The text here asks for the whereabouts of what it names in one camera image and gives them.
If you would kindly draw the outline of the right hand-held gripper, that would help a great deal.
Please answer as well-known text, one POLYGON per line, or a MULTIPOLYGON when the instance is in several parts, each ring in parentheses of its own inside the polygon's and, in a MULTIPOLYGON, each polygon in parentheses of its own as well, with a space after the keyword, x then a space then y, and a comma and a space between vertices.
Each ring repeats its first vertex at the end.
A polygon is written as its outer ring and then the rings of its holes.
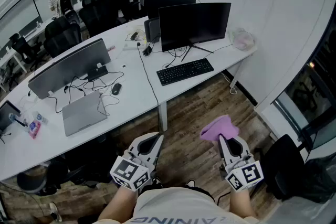
POLYGON ((233 191, 240 192, 263 180, 260 162, 250 154, 244 139, 233 137, 227 140, 223 134, 220 134, 218 144, 223 160, 222 179, 229 183, 233 191), (233 161, 232 157, 241 158, 233 161))

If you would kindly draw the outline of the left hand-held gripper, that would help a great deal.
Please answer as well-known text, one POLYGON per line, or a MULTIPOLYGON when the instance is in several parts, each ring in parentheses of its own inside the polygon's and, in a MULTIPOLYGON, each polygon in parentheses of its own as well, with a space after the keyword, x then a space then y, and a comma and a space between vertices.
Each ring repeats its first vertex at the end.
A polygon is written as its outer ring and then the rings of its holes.
POLYGON ((137 137, 118 156, 110 170, 115 183, 129 190, 139 190, 150 180, 151 173, 157 164, 164 135, 160 132, 147 133, 137 137))

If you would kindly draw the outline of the purple cloth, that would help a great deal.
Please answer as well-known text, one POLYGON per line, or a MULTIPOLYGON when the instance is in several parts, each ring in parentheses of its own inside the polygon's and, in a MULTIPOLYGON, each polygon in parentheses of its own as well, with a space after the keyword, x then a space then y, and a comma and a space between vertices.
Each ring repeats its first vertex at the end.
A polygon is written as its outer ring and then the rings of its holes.
POLYGON ((206 125, 199 136, 201 140, 218 141, 220 134, 227 140, 237 137, 239 134, 239 128, 232 124, 229 115, 222 115, 206 125))

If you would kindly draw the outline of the person's left forearm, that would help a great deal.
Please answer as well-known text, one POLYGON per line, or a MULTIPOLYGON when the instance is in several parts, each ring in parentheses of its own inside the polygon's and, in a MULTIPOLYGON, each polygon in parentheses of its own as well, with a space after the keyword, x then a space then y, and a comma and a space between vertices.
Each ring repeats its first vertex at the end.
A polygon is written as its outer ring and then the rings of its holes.
POLYGON ((98 217, 98 221, 110 219, 124 223, 131 219, 138 193, 121 186, 98 217))

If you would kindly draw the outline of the person's black shorts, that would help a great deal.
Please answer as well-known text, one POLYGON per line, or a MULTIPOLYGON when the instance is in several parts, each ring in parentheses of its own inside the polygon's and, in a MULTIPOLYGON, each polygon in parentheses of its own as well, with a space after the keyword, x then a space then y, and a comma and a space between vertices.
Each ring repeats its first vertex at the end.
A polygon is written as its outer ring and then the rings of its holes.
MULTIPOLYGON (((202 194, 205 194, 207 196, 209 196, 213 201, 215 201, 215 199, 213 198, 213 196, 206 190, 204 189, 201 189, 199 187, 192 187, 192 186, 189 186, 189 185, 184 185, 180 188, 186 188, 186 189, 190 189, 190 190, 194 190, 194 191, 197 191, 197 192, 200 192, 202 194)), ((155 184, 155 185, 147 185, 145 186, 141 191, 140 191, 140 195, 145 193, 146 191, 149 191, 149 190, 166 190, 167 188, 166 187, 163 187, 162 184, 155 184)))

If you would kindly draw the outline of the person's white t-shirt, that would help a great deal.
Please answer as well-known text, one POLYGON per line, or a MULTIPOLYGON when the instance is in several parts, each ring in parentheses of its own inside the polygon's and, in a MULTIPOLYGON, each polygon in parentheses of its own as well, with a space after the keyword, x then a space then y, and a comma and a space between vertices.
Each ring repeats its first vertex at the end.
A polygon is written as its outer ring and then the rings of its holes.
POLYGON ((94 224, 260 224, 254 217, 241 218, 215 204, 200 192, 169 187, 138 195, 131 219, 124 223, 104 219, 94 224))

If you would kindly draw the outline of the black keyboard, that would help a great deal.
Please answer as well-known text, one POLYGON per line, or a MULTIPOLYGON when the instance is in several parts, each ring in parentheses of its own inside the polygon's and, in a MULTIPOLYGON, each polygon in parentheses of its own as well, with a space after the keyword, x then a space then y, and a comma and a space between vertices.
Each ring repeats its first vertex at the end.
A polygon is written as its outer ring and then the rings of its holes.
POLYGON ((187 62, 178 66, 157 71, 157 76, 162 86, 176 83, 185 79, 199 76, 214 71, 207 59, 187 62))

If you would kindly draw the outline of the black docking station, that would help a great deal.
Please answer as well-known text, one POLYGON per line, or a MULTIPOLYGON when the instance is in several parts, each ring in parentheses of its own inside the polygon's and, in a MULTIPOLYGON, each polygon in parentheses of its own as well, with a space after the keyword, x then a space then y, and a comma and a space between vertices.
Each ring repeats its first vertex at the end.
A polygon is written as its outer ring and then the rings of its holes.
POLYGON ((94 81, 104 75, 108 74, 106 66, 95 68, 88 72, 87 79, 89 82, 94 81))

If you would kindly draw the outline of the black trash bag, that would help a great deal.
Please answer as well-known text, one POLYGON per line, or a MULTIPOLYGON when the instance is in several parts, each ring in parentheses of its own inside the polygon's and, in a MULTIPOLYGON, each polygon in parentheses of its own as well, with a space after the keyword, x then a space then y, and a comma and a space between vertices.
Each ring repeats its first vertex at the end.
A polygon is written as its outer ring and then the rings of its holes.
POLYGON ((336 154, 307 161, 304 165, 301 197, 325 203, 336 194, 336 154))

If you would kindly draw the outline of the white power strip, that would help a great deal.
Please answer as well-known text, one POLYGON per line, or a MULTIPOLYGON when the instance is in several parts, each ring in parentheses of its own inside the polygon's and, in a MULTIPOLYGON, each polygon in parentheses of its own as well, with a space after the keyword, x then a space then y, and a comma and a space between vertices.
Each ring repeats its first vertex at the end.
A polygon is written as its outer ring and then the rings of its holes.
POLYGON ((145 48, 146 48, 145 44, 140 44, 138 46, 137 43, 132 43, 132 44, 125 44, 124 47, 123 47, 123 50, 124 51, 126 51, 126 50, 137 50, 137 49, 144 50, 145 48))

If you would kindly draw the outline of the dark glass window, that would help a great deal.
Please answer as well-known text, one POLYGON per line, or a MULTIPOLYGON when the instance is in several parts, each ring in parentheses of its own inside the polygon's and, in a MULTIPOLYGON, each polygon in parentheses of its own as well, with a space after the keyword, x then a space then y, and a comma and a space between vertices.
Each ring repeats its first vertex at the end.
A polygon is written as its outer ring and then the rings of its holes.
POLYGON ((336 3, 317 47, 274 105, 307 150, 336 138, 336 3))

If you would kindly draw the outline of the clear plastic bag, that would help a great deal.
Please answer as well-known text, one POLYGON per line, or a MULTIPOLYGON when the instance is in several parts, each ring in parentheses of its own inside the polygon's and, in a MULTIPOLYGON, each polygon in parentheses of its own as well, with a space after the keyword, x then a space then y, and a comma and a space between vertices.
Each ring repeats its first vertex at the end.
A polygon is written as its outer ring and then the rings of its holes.
POLYGON ((232 45, 242 51, 248 51, 255 45, 255 39, 251 33, 243 28, 236 28, 229 32, 232 45))

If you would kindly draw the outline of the clear water bottle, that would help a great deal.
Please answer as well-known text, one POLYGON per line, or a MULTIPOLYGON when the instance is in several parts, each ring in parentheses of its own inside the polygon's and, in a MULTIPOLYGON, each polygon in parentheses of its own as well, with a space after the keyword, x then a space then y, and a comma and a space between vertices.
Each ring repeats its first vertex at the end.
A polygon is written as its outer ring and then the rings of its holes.
POLYGON ((34 111, 32 114, 33 114, 34 119, 39 121, 41 124, 44 124, 44 125, 48 124, 48 120, 44 116, 42 116, 39 112, 34 111))

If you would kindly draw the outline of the pink packet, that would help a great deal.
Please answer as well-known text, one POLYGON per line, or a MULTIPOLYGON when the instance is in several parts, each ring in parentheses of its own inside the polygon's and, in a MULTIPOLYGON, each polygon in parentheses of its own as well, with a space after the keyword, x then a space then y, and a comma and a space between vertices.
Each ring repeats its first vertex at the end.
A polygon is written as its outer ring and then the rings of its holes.
POLYGON ((28 133, 32 139, 35 139, 39 129, 41 127, 41 123, 37 120, 33 120, 30 125, 28 126, 28 133))

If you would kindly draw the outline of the grey laptop on stand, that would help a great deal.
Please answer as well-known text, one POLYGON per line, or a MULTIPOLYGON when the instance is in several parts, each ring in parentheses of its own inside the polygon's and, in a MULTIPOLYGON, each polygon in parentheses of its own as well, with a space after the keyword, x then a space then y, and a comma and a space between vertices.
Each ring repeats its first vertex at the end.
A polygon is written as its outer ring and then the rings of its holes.
POLYGON ((20 117, 20 110, 10 101, 5 101, 0 106, 0 132, 6 130, 13 122, 20 117))

